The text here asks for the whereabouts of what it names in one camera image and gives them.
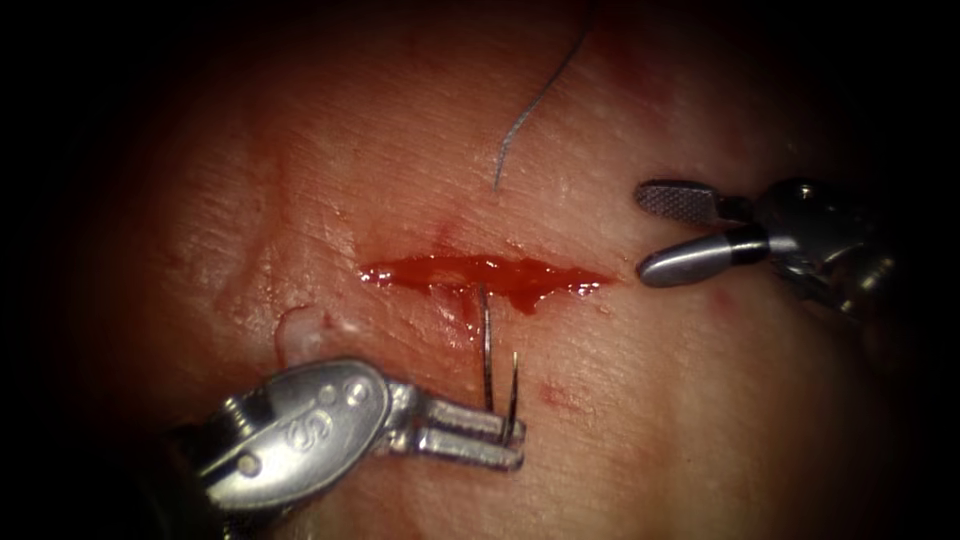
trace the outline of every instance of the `skin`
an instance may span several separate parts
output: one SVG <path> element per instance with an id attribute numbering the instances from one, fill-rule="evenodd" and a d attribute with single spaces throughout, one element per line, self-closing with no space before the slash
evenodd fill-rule
<path id="1" fill-rule="evenodd" d="M 524 468 L 366 459 L 277 538 L 876 533 L 896 426 L 849 330 L 763 265 L 672 290 L 633 274 L 697 234 L 640 212 L 638 181 L 751 196 L 794 175 L 862 181 L 849 118 L 756 29 L 601 4 L 493 192 L 500 139 L 583 15 L 357 3 L 240 17 L 196 44 L 93 161 L 109 181 L 64 233 L 55 323 L 79 361 L 58 375 L 77 421 L 122 444 L 282 362 L 346 353 L 479 406 L 476 315 L 358 268 L 533 257 L 619 283 L 533 316 L 491 300 L 499 410 L 521 357 Z"/>

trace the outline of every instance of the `blood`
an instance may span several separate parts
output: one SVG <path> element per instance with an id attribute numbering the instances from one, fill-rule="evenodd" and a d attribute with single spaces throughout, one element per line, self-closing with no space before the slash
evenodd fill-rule
<path id="1" fill-rule="evenodd" d="M 557 268 L 535 259 L 508 260 L 494 255 L 410 257 L 376 262 L 361 269 L 361 280 L 398 285 L 429 293 L 433 287 L 472 288 L 483 284 L 488 293 L 505 296 L 526 315 L 536 313 L 540 300 L 558 290 L 587 296 L 614 279 L 582 268 Z"/>

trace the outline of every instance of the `silver metal tip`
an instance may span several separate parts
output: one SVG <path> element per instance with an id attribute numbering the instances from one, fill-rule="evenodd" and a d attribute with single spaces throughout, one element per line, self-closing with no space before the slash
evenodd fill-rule
<path id="1" fill-rule="evenodd" d="M 687 180 L 650 180 L 637 186 L 633 198 L 644 211 L 699 227 L 717 224 L 717 191 Z"/>
<path id="2" fill-rule="evenodd" d="M 648 287 L 690 285 L 720 274 L 732 261 L 730 243 L 717 234 L 651 253 L 637 264 L 637 275 Z"/>

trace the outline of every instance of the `screw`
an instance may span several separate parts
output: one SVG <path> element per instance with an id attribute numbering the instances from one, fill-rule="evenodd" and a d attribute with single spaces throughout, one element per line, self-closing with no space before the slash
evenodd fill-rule
<path id="1" fill-rule="evenodd" d="M 263 465 L 260 463 L 260 460 L 253 454 L 243 454 L 240 456 L 240 459 L 237 460 L 237 470 L 240 471 L 240 474 L 248 478 L 253 478 L 260 474 L 262 468 Z"/>

